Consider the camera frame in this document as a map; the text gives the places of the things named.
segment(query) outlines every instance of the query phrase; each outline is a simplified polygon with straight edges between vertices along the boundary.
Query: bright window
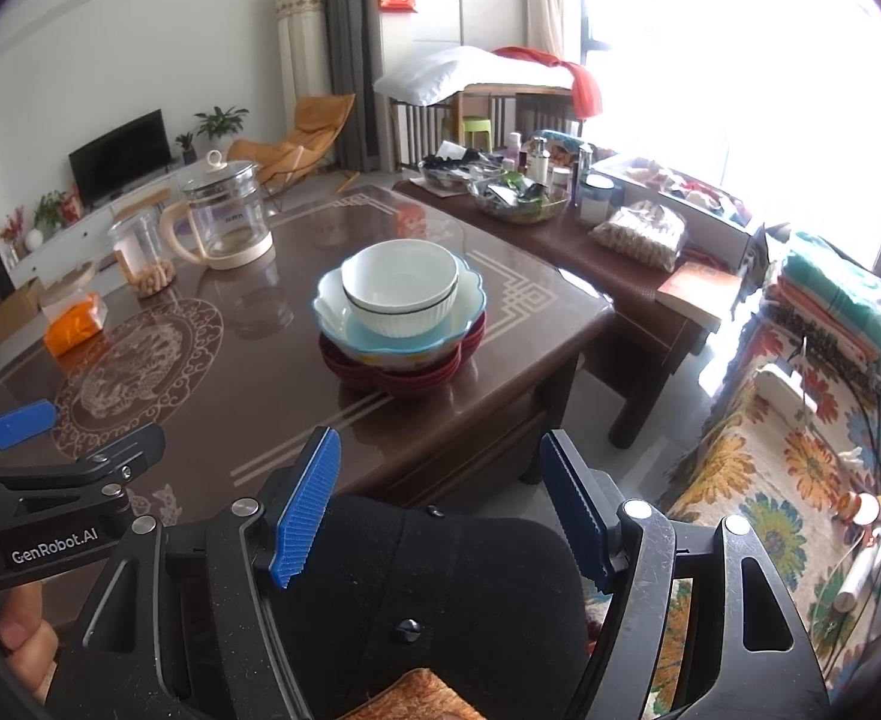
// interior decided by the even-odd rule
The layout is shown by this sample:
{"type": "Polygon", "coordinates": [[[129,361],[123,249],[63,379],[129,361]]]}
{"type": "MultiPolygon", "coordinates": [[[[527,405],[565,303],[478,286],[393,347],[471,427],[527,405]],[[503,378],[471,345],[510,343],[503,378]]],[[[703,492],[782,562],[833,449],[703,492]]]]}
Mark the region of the bright window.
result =
{"type": "Polygon", "coordinates": [[[871,266],[881,15],[870,0],[584,0],[585,134],[721,186],[871,266]]]}

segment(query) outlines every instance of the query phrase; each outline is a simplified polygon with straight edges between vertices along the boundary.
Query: white tube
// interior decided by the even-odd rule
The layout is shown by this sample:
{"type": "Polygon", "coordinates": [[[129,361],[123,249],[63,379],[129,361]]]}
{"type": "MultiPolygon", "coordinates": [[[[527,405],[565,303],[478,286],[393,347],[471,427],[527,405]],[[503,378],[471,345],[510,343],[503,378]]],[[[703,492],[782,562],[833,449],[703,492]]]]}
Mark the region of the white tube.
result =
{"type": "Polygon", "coordinates": [[[856,608],[856,599],[859,594],[864,591],[867,577],[873,569],[873,562],[877,557],[877,546],[864,547],[859,551],[859,555],[854,560],[854,565],[850,567],[850,573],[840,586],[840,592],[834,599],[834,608],[837,611],[853,611],[856,608]]]}

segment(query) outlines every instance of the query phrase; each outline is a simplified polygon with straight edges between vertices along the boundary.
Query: book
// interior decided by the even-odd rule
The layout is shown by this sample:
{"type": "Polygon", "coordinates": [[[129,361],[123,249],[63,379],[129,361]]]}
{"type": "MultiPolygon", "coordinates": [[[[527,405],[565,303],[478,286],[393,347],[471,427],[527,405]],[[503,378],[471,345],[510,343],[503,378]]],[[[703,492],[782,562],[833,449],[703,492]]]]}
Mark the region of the book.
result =
{"type": "Polygon", "coordinates": [[[657,302],[715,333],[725,319],[730,319],[739,288],[738,276],[688,262],[660,286],[657,302]]]}

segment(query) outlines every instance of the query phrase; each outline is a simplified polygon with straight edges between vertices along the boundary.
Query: orange chair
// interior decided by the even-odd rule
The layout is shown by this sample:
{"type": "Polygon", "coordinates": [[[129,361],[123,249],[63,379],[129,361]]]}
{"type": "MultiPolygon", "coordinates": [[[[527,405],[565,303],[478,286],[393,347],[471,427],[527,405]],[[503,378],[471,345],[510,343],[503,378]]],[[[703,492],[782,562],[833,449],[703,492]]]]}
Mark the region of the orange chair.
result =
{"type": "MultiPolygon", "coordinates": [[[[260,165],[257,180],[271,196],[283,193],[322,167],[324,155],[346,124],[354,107],[354,95],[329,95],[324,98],[300,98],[293,113],[293,132],[280,143],[234,141],[227,159],[247,159],[260,165]]],[[[346,180],[338,187],[343,191],[360,175],[343,170],[346,180]]]]}

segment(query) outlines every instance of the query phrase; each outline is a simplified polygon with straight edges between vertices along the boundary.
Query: green stool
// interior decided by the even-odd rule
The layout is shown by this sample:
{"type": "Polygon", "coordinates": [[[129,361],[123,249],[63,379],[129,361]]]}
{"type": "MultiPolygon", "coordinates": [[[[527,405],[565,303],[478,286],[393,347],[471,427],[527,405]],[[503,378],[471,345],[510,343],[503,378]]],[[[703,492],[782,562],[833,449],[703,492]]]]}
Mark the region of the green stool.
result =
{"type": "MultiPolygon", "coordinates": [[[[443,130],[446,137],[450,137],[450,119],[443,119],[443,130]]],[[[487,151],[494,151],[494,125],[490,119],[482,116],[465,116],[463,117],[463,132],[458,141],[463,146],[475,148],[474,141],[477,133],[483,132],[487,136],[487,151]],[[470,143],[467,143],[467,135],[470,135],[470,143]]]]}

